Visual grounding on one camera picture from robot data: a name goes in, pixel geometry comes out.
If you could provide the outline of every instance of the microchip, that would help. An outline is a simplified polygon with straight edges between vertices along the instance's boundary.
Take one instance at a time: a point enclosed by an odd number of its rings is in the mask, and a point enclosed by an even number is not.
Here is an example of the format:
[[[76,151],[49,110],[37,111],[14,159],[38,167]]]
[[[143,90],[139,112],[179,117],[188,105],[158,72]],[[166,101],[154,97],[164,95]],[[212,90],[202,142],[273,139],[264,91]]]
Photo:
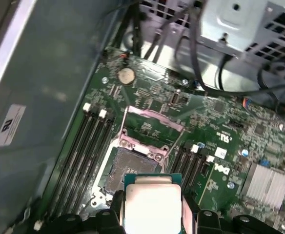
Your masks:
[[[222,113],[225,109],[225,104],[218,101],[215,103],[215,106],[214,106],[214,111],[218,112],[218,113]]]
[[[125,174],[159,173],[160,171],[161,166],[156,161],[119,148],[106,181],[105,190],[112,195],[118,190],[123,190]]]
[[[265,127],[263,125],[261,125],[261,124],[257,124],[256,127],[255,127],[254,132],[256,134],[263,135],[263,133],[265,132]]]

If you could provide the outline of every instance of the screw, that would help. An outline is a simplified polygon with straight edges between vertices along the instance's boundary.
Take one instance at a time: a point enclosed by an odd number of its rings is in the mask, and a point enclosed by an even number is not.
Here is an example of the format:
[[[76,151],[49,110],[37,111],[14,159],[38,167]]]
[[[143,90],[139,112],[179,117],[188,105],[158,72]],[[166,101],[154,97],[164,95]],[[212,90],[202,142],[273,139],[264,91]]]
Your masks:
[[[121,141],[120,141],[120,146],[121,146],[121,147],[125,147],[126,145],[127,145],[126,140],[121,140]]]
[[[187,86],[189,84],[189,81],[187,79],[183,79],[182,83],[183,83],[184,86]]]
[[[206,216],[212,216],[212,213],[210,211],[204,211],[203,214]]]
[[[281,229],[285,231],[285,224],[284,223],[281,225]]]
[[[227,188],[234,189],[235,188],[235,184],[233,182],[228,182]]]
[[[154,159],[159,162],[162,159],[162,155],[156,155]]]
[[[244,217],[244,216],[240,217],[240,220],[241,220],[242,222],[245,222],[245,223],[250,222],[250,219],[248,219],[247,217]]]
[[[103,83],[103,84],[107,84],[108,81],[109,81],[108,77],[102,78],[102,83]]]

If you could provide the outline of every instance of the sticker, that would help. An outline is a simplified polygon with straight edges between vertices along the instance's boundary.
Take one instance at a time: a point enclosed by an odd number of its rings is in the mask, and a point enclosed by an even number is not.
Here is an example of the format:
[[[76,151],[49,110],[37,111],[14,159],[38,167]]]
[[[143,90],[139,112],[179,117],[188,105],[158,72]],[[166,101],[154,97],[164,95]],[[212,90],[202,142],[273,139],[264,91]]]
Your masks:
[[[222,149],[220,147],[217,147],[214,156],[219,157],[221,159],[225,159],[226,154],[227,154],[226,149]]]
[[[194,153],[197,153],[198,152],[198,150],[199,150],[199,146],[198,145],[192,145],[192,147],[191,147],[191,152],[194,152]]]
[[[215,159],[215,157],[209,155],[209,156],[206,158],[206,161],[207,161],[207,162],[214,162],[214,159]]]
[[[12,104],[0,128],[0,146],[11,144],[26,106]]]
[[[222,172],[222,173],[224,173],[225,175],[228,175],[228,174],[229,174],[230,168],[224,167],[223,165],[219,165],[219,164],[217,164],[217,163],[215,163],[214,165],[215,165],[215,166],[214,166],[214,170],[215,170],[215,171]]]

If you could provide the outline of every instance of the black cable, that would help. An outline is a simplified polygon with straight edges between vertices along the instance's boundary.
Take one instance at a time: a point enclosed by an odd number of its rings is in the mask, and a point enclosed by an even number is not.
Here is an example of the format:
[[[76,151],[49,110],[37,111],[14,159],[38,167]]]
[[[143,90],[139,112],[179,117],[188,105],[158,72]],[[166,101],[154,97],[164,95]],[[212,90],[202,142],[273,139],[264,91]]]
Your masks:
[[[190,9],[189,7],[186,7],[185,9],[183,9],[182,11],[176,13],[172,18],[166,20],[161,27],[159,28],[159,31],[162,31],[163,29],[165,29],[170,23],[176,22],[177,20],[179,20],[179,18],[183,17],[184,14]],[[157,46],[158,42],[161,39],[161,34],[160,33],[156,33],[150,48],[148,49],[148,51],[146,52],[145,56],[143,57],[144,59],[148,60],[150,55],[152,54],[154,48]]]
[[[130,11],[132,12],[133,19],[133,54],[140,57],[142,53],[143,37],[141,30],[141,19],[140,19],[140,9],[139,4],[136,3],[130,6]]]
[[[120,46],[122,44],[123,36],[124,36],[128,26],[129,26],[131,17],[132,17],[131,11],[130,11],[130,9],[127,9],[126,14],[124,16],[124,19],[122,20],[122,22],[119,26],[119,29],[117,31],[117,34],[115,35],[115,37],[111,43],[112,47],[120,48]]]
[[[191,56],[191,63],[192,67],[195,73],[195,78],[198,80],[201,87],[206,91],[210,92],[213,95],[217,96],[252,96],[252,95],[258,95],[262,93],[267,93],[275,90],[281,90],[285,89],[285,84],[274,86],[268,89],[261,89],[261,90],[255,90],[255,91],[246,91],[246,92],[228,92],[223,90],[217,90],[210,88],[206,86],[206,84],[203,81],[201,70],[199,67],[199,61],[198,61],[198,49],[197,49],[197,30],[200,27],[200,21],[198,20],[198,17],[196,16],[193,9],[189,9],[190,14],[190,56]]]
[[[221,62],[220,62],[220,65],[219,65],[219,74],[218,74],[218,82],[219,82],[219,88],[220,90],[224,90],[224,87],[223,87],[223,82],[222,82],[222,73],[223,73],[223,69],[225,67],[225,65],[231,61],[233,58],[232,55],[224,55]]]
[[[189,40],[189,37],[187,37],[187,36],[185,36],[185,35],[183,35],[183,34],[184,34],[184,30],[182,31],[182,33],[181,33],[182,36],[179,38],[179,40],[178,40],[178,42],[177,42],[177,44],[176,44],[176,48],[175,48],[175,50],[174,50],[174,60],[175,60],[175,64],[176,64],[178,70],[180,70],[180,71],[182,71],[183,69],[182,69],[181,63],[180,63],[180,61],[179,61],[179,59],[178,59],[178,51],[179,51],[179,49],[180,49],[180,46],[181,46],[181,44],[182,44],[182,41],[183,41],[183,40]]]
[[[262,74],[262,71],[263,71],[263,68],[265,66],[268,66],[269,64],[265,64],[264,66],[262,66],[259,71],[258,71],[258,75],[257,75],[257,78],[258,78],[258,84],[260,86],[261,89],[268,89],[268,86],[267,84],[265,83],[264,79],[263,79],[263,74]],[[273,93],[273,92],[268,92],[267,93],[271,99],[273,100],[273,106],[278,109],[278,106],[279,106],[279,99],[277,98],[277,96]]]

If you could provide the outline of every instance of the label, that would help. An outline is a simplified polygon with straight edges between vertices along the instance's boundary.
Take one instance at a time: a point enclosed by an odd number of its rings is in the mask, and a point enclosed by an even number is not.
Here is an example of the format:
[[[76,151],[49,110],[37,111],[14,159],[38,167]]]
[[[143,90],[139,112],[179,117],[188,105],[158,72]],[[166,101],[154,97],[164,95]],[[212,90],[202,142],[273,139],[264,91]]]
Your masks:
[[[227,132],[216,133],[216,135],[219,136],[220,140],[225,142],[225,143],[229,143],[232,140],[232,137]]]
[[[230,168],[224,167],[223,165],[219,165],[217,163],[215,163],[214,170],[218,172],[222,172],[225,175],[229,175],[229,172],[230,172]]]
[[[227,154],[226,149],[222,149],[220,147],[217,147],[214,156],[219,157],[221,159],[225,159],[226,154]]]
[[[0,128],[0,147],[11,144],[26,106],[12,104]]]

